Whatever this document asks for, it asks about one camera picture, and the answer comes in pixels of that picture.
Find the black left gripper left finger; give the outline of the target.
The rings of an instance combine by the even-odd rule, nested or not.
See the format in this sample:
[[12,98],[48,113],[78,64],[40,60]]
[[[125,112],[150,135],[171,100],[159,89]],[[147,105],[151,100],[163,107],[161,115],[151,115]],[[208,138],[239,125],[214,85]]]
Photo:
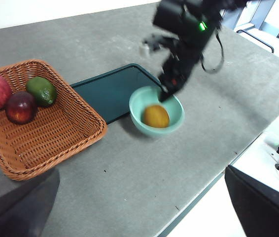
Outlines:
[[0,197],[0,237],[39,237],[60,183],[55,168]]

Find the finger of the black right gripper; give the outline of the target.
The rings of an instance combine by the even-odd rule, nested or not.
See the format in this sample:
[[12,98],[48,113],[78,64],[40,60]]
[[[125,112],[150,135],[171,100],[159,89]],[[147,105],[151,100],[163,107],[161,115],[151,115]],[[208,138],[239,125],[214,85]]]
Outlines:
[[158,96],[158,100],[160,102],[164,102],[171,98],[174,94],[176,93],[176,87],[175,86],[170,86],[166,87],[164,85],[161,86],[161,92]]

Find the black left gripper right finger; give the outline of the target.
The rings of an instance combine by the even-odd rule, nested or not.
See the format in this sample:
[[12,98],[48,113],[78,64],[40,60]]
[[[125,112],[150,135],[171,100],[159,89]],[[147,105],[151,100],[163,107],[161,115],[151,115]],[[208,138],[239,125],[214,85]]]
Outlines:
[[279,192],[229,165],[225,183],[247,237],[279,237]]

